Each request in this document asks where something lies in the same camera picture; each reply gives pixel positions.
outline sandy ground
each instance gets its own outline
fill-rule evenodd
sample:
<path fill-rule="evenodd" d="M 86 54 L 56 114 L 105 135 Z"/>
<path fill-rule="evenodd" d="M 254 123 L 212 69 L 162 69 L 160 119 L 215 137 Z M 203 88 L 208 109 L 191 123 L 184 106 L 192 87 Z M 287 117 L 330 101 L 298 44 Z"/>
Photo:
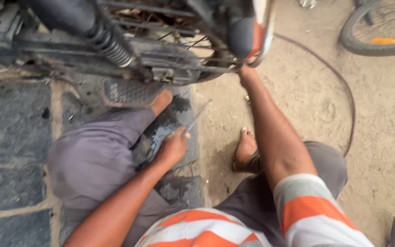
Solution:
<path fill-rule="evenodd" d="M 313 48 L 343 73 L 353 89 L 357 129 L 347 157 L 348 184 L 338 201 L 380 247 L 395 215 L 395 57 L 362 57 L 337 44 L 352 8 L 353 1 L 320 0 L 309 10 L 295 0 L 280 0 L 276 32 Z M 348 96 L 324 64 L 275 38 L 258 73 L 303 140 L 346 149 L 351 126 Z M 194 86 L 195 109 L 213 100 L 198 123 L 200 161 L 192 166 L 202 177 L 206 206 L 224 200 L 247 176 L 231 171 L 240 128 L 252 127 L 245 96 L 233 74 Z"/>

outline rear shock absorber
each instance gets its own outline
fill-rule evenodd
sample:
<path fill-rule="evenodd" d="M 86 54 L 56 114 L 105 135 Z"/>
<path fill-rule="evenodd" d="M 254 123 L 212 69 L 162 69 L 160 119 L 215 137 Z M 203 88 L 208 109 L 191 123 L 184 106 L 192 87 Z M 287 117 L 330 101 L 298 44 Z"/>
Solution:
<path fill-rule="evenodd" d="M 60 29 L 72 35 L 85 37 L 110 62 L 120 68 L 129 68 L 144 82 L 153 79 L 153 73 L 136 58 L 123 37 L 114 35 L 111 29 L 96 16 L 93 5 L 86 0 L 29 0 L 41 22 L 49 29 Z"/>
<path fill-rule="evenodd" d="M 110 62 L 116 66 L 123 68 L 132 62 L 132 51 L 121 44 L 115 37 L 113 32 L 106 29 L 106 26 L 97 21 L 94 26 L 86 34 L 92 45 L 105 55 Z"/>

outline striped shirt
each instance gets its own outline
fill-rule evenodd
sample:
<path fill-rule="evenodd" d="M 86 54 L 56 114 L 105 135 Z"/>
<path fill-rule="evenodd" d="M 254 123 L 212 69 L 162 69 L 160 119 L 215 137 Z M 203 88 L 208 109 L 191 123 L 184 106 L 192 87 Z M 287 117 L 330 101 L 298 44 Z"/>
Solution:
<path fill-rule="evenodd" d="M 274 201 L 288 247 L 373 247 L 337 205 L 324 181 L 315 175 L 284 178 Z M 183 210 L 160 219 L 136 247 L 270 247 L 265 235 L 234 216 L 212 208 Z"/>

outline hand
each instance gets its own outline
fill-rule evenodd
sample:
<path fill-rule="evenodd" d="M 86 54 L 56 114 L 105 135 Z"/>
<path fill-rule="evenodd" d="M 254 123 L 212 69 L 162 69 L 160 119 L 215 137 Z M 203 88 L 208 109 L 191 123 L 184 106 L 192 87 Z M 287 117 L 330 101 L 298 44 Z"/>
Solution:
<path fill-rule="evenodd" d="M 249 67 L 248 65 L 244 64 L 242 68 L 238 71 L 240 76 L 240 84 L 244 88 L 248 88 L 249 84 L 253 81 L 259 79 L 254 68 Z"/>
<path fill-rule="evenodd" d="M 178 163 L 185 152 L 187 152 L 187 141 L 190 139 L 190 133 L 186 133 L 186 127 L 181 126 L 175 132 L 170 133 L 164 139 L 155 160 L 166 163 L 171 167 Z"/>

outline black wire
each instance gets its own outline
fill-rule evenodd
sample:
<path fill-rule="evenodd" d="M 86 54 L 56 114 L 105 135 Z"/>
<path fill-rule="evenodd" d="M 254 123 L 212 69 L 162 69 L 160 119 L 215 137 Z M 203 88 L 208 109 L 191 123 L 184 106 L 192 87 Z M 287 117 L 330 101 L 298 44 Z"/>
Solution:
<path fill-rule="evenodd" d="M 356 128 L 356 103 L 355 103 L 355 99 L 353 97 L 353 92 L 352 92 L 350 86 L 348 85 L 347 80 L 341 75 L 341 73 L 339 73 L 338 70 L 336 70 L 331 64 L 329 64 L 329 62 L 327 62 L 325 59 L 323 59 L 316 52 L 314 52 L 312 49 L 308 48 L 304 44 L 302 44 L 294 39 L 291 39 L 289 37 L 286 37 L 284 35 L 281 35 L 279 33 L 274 32 L 274 36 L 277 38 L 280 38 L 282 40 L 288 41 L 290 43 L 293 43 L 293 44 L 297 45 L 298 47 L 302 48 L 303 50 L 307 51 L 308 53 L 312 54 L 314 57 L 316 57 L 318 60 L 320 60 L 323 64 L 325 64 L 330 70 L 332 70 L 332 72 L 339 78 L 339 80 L 342 82 L 342 84 L 347 89 L 348 96 L 350 96 L 350 101 L 351 101 L 350 104 L 351 104 L 351 108 L 352 108 L 352 130 L 350 132 L 347 150 L 344 153 L 344 157 L 346 157 L 348 154 L 348 151 L 350 151 L 350 148 L 352 147 L 353 138 L 355 135 L 355 128 Z"/>

